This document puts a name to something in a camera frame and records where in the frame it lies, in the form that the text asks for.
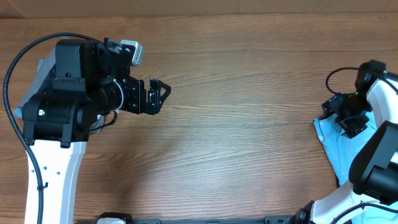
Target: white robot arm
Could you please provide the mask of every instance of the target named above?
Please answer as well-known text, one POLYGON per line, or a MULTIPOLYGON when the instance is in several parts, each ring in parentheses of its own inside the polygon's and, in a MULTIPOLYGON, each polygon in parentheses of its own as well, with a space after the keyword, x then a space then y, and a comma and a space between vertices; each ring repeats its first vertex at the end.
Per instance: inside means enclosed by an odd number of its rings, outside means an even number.
POLYGON ((389 75, 387 71, 382 74, 387 82, 377 78, 373 83, 363 83, 366 79, 370 82, 370 77, 366 77, 370 74, 358 75, 357 79, 357 90, 366 95, 374 111, 378 131, 353 161, 349 180, 326 198, 313 203, 310 222, 329 224, 339 218, 336 223, 345 223, 372 208, 361 206, 364 203, 380 204, 380 199, 383 199, 383 204, 391 204, 397 200, 398 180, 394 175, 398 174, 398 93, 390 85, 398 88, 398 77, 389 75), (358 180, 359 175, 368 179, 358 180), (390 193, 389 198, 386 198, 386 192, 390 193), (355 206, 359 208, 338 217, 355 206))
MULTIPOLYGON (((62 35, 69 33, 46 36, 29 47, 62 35)), ((160 80, 151 78, 147 91, 143 80, 130 77, 130 67, 139 66, 144 55, 144 48, 138 42, 115 42, 108 38, 100 42, 79 34, 71 35, 88 40, 57 42, 56 66, 49 72, 48 82, 42 84, 45 91, 34 94, 22 109, 22 141, 26 140, 30 146, 40 169, 28 158, 25 224, 73 223, 78 171, 93 130, 90 127, 98 114, 124 110, 154 115, 171 93, 171 87, 160 80), (43 182, 40 189, 39 173, 43 182), (38 190, 43 192, 43 200, 38 190)))

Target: wood grain surface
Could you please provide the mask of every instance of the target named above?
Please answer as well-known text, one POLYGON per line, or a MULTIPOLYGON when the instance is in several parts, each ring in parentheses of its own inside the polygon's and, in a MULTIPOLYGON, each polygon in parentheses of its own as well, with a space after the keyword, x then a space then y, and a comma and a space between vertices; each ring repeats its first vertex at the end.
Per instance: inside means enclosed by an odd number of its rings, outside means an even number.
POLYGON ((0 18, 25 17, 10 0, 0 0, 0 18))
POLYGON ((10 12, 16 11, 24 18, 398 11, 398 2, 391 0, 112 0, 111 4, 108 0, 1 1, 13 6, 5 16, 13 16, 10 12))
MULTIPOLYGON (((328 72, 370 59, 398 70, 398 14, 268 14, 0 20, 0 78, 28 43, 55 32, 134 39, 146 55, 131 75, 172 94, 156 116, 122 111, 90 137, 75 219, 289 215, 335 189, 312 124, 331 94, 328 72)), ((9 85, 16 107, 51 40, 32 49, 9 85)), ((331 80, 353 91, 355 73, 331 80)), ((27 158, 0 106, 0 223, 23 223, 27 158)))

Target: wooden table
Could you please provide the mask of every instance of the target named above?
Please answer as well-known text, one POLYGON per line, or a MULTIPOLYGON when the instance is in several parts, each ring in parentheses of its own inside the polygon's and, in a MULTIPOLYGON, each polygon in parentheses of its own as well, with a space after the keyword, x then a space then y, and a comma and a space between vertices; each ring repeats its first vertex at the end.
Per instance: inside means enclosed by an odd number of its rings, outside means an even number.
MULTIPOLYGON (((331 96, 325 77, 370 59, 398 70, 397 21, 395 13, 3 19, 0 76, 33 40, 77 32, 138 40, 146 55, 131 75, 172 86, 160 114, 123 111, 90 137, 76 220, 105 211, 164 220, 288 215, 336 187, 312 124, 331 96)), ((55 42, 19 62, 13 108, 55 42)), ((336 75, 331 87, 352 92, 355 78, 336 75)), ((27 158, 0 110, 0 223, 23 223, 27 158)))

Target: blue towel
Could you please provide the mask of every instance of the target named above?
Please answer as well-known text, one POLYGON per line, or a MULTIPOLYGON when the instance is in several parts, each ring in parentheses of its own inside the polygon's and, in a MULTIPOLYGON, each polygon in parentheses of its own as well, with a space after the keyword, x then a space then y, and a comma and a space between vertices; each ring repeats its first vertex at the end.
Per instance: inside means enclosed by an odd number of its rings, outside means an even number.
MULTIPOLYGON (((335 123, 336 114, 323 120, 315 118, 313 121, 319 141, 325 149, 340 185, 348 180, 349 167, 357 153, 376 132, 377 127, 373 112, 366 113, 366 116, 369 118, 369 122, 366 123, 368 128, 353 139, 342 136, 344 129, 335 123)), ((390 207, 398 209, 398 203, 393 203, 390 207)), ((354 217, 351 221, 353 224, 398 223, 398 214, 371 208, 367 212, 354 217)))

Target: black cable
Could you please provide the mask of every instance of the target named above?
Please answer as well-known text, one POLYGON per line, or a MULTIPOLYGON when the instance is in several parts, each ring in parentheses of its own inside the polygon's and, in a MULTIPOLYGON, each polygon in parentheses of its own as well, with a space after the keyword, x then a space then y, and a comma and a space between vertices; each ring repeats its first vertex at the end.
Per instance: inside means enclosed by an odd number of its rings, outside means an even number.
POLYGON ((392 208, 388 208, 382 205, 378 205, 378 204, 374 204, 374 203, 367 203, 367 202, 361 202, 358 205, 355 205, 347 210, 345 210, 343 213, 341 213, 340 215, 338 215, 335 219, 333 219, 333 221, 330 224, 336 224, 340 219, 342 219, 345 215, 349 214, 350 212, 353 212, 359 208, 364 209, 364 207, 369 206, 369 207, 375 207, 375 208, 379 208, 382 210, 385 210, 387 212, 392 212, 392 213, 398 213, 398 210, 394 210, 392 208))
POLYGON ((112 119, 112 121, 110 121, 108 124, 104 124, 104 125, 101 125, 99 127, 93 128, 90 131, 96 131, 98 129, 105 128, 105 127, 107 127, 109 125, 112 125, 112 124, 116 123, 117 119, 118 119, 118 112, 113 111, 113 119, 112 119))
POLYGON ((386 79, 383 75, 380 75, 380 74, 378 74, 378 73, 376 73, 376 72, 373 72, 373 71, 370 71, 370 70, 366 70, 366 69, 363 69, 363 68, 358 68, 358 67, 343 67, 343 68, 337 68, 336 70, 332 71, 332 72, 326 77, 326 82, 325 82, 326 88, 328 88, 328 90, 329 90, 332 94, 337 94, 337 92, 333 91, 333 90, 329 87, 329 79, 330 79, 330 77, 331 77, 334 73, 340 72, 340 71, 342 71, 342 70, 356 70, 356 71, 359 71, 359 70, 360 70, 360 71, 362 71, 362 72, 366 72, 366 73, 369 73, 369 74, 371 74, 371 75, 374 75, 374 76, 378 77, 380 80, 382 80, 382 81, 384 81, 385 83, 387 83, 387 84, 398 94, 398 89, 397 89, 393 84, 391 84, 389 81, 387 81, 387 79, 386 79))
POLYGON ((8 100, 8 84, 10 81, 11 73, 14 70, 15 66, 17 65, 18 61, 22 58, 22 56, 30 50, 32 47, 36 46, 37 44, 49 40, 54 37, 63 37, 63 36, 70 36, 70 37, 78 37, 86 40, 93 40, 99 42, 99 40, 94 39, 92 37, 88 37, 85 35, 81 34, 74 34, 74 33, 68 33, 68 32, 62 32, 62 33, 56 33, 56 34, 50 34, 45 37, 42 37, 38 40, 33 41, 31 44, 23 48, 17 56, 14 58, 14 60, 11 62, 10 67, 7 70, 6 76, 4 77, 4 83, 3 83, 3 88, 2 88, 2 98, 4 101, 4 107, 6 109, 8 118, 10 119, 11 126, 14 128, 15 133, 17 134, 19 140, 21 141, 22 145, 24 146, 26 153, 28 154, 30 160, 32 161, 32 164, 35 169, 36 173, 36 178, 37 178, 37 190, 39 192, 39 209, 37 211, 37 224, 42 224, 43 220, 43 206, 44 206, 44 193, 43 193, 43 180, 42 180, 42 174, 40 171, 39 164, 37 163, 36 157, 34 153, 32 152, 32 149, 29 147, 28 143, 26 142, 25 138, 23 137, 16 121, 14 118, 14 115, 12 115, 11 107, 10 107, 10 102, 8 100))

